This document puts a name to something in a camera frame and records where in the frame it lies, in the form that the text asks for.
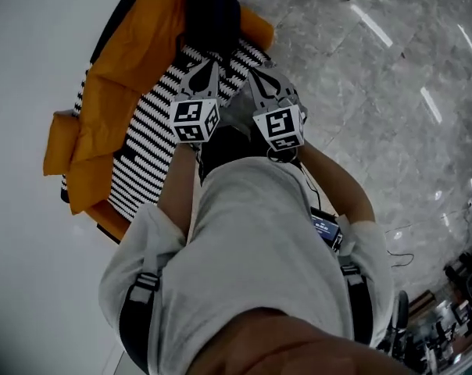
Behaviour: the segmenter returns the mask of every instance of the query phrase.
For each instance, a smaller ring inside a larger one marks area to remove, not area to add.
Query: black backpack
[[[186,0],[185,42],[202,54],[217,52],[226,71],[240,38],[241,8],[238,0]],[[177,52],[180,43],[177,39]]]

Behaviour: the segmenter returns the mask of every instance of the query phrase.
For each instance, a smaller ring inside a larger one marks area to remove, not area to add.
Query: white marker cube
[[[275,152],[304,144],[304,121],[298,105],[265,112],[253,120]]]
[[[170,128],[180,143],[210,140],[219,121],[216,98],[170,103]]]

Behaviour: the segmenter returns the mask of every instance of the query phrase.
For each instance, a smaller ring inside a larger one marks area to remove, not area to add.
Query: white wall
[[[102,373],[115,346],[97,302],[115,246],[41,165],[117,2],[0,0],[0,375]]]

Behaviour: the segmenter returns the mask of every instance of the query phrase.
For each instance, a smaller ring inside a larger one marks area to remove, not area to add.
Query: tile floor
[[[276,27],[308,139],[366,188],[389,249],[415,255],[397,288],[445,282],[472,246],[472,0],[240,1]]]

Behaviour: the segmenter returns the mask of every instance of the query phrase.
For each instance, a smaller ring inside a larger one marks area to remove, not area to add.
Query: shirt sleeve
[[[371,221],[344,224],[342,227],[351,260],[367,278],[374,312],[374,332],[370,345],[376,347],[387,330],[394,306],[394,282],[387,256],[385,234],[380,225]]]
[[[129,287],[142,272],[147,255],[148,272],[162,268],[185,245],[181,230],[155,205],[144,204],[102,275],[98,300],[109,325],[118,332],[120,313]]]

